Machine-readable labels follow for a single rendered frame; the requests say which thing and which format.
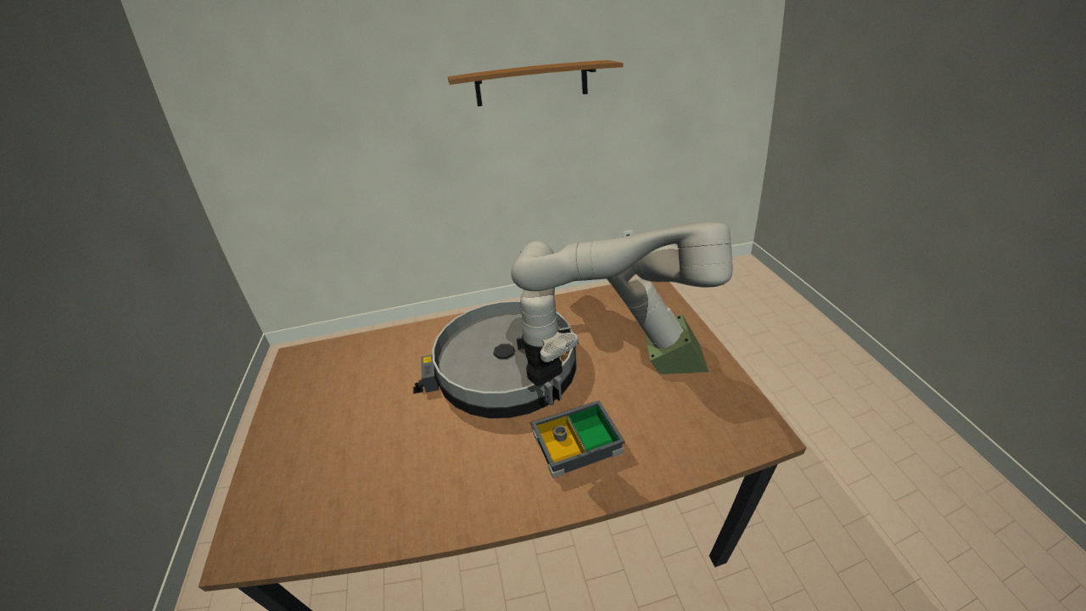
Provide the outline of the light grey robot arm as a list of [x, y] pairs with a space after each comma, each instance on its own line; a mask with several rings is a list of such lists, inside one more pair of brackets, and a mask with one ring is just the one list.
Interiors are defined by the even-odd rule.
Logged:
[[[557, 254], [543, 241], [531, 241], [512, 266], [513, 283], [523, 289], [521, 318], [533, 328], [553, 323], [557, 316], [555, 287], [607, 278], [651, 343], [656, 348], [667, 348], [684, 330], [648, 281], [703, 289], [723, 285], [733, 271], [730, 243], [729, 226], [716, 221], [581, 241], [568, 244]], [[630, 281], [635, 275], [639, 278]]]

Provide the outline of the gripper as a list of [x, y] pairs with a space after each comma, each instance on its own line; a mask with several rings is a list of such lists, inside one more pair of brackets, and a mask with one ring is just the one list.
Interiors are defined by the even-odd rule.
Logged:
[[[561, 378], [559, 378], [559, 374], [563, 372], [563, 368], [559, 356], [574, 348], [579, 343], [579, 335], [574, 335], [574, 333], [560, 334], [557, 316], [553, 323], [533, 328], [533, 326], [526, 324], [522, 321], [521, 328], [523, 329], [523, 336], [521, 338], [523, 338], [528, 360], [526, 368], [528, 379], [531, 380], [533, 385], [544, 385], [544, 389], [546, 389], [546, 402], [553, 406], [553, 397], [561, 400]], [[553, 379], [553, 385], [548, 383], [551, 379]]]

